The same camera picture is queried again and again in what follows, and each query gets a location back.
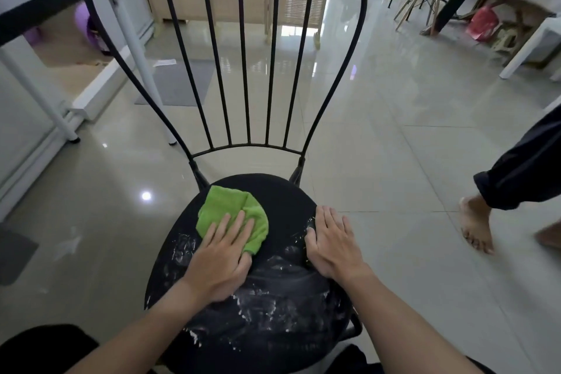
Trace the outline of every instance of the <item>bare foot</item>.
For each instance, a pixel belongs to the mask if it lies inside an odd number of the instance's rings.
[[[460,223],[462,235],[475,250],[494,254],[493,238],[489,228],[491,208],[481,195],[462,198],[459,201]]]
[[[561,220],[536,232],[536,240],[541,245],[561,250]]]
[[[421,31],[419,34],[421,36],[430,36],[430,37],[438,36],[438,31],[434,30],[432,33],[430,32],[431,28],[432,27],[427,27],[423,31]]]

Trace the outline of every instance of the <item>black chair seat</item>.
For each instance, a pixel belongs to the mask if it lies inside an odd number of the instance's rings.
[[[269,235],[240,290],[193,318],[162,361],[175,373],[287,373],[312,365],[348,338],[352,311],[346,293],[306,259],[304,236],[316,204],[298,186],[268,174],[235,175],[214,184],[253,194],[267,213]],[[189,203],[169,232],[148,281],[145,307],[184,274],[201,242],[195,225],[207,193],[208,188]]]

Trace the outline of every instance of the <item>pink bag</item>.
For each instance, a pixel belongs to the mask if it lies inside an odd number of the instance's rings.
[[[486,42],[497,25],[499,25],[499,17],[489,6],[483,6],[471,19],[466,33],[478,42]]]

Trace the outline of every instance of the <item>purple object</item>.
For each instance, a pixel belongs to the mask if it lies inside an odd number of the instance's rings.
[[[76,27],[78,27],[78,30],[80,30],[80,32],[94,48],[101,50],[98,45],[97,39],[88,26],[89,21],[90,12],[88,11],[88,7],[86,6],[85,2],[81,2],[74,12],[74,22],[76,23]]]
[[[32,46],[35,46],[43,39],[39,27],[30,28],[29,30],[24,32],[24,37],[25,40],[27,40],[27,43],[31,44]]]

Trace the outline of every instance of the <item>cleaning rag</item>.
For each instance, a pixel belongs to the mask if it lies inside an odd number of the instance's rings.
[[[249,192],[222,186],[211,186],[207,199],[199,210],[197,232],[201,237],[204,237],[210,224],[215,222],[218,225],[226,213],[230,213],[232,216],[230,222],[228,222],[229,228],[234,223],[240,210],[245,212],[244,225],[249,219],[255,219],[253,231],[243,251],[256,254],[269,233],[269,220],[261,204]]]

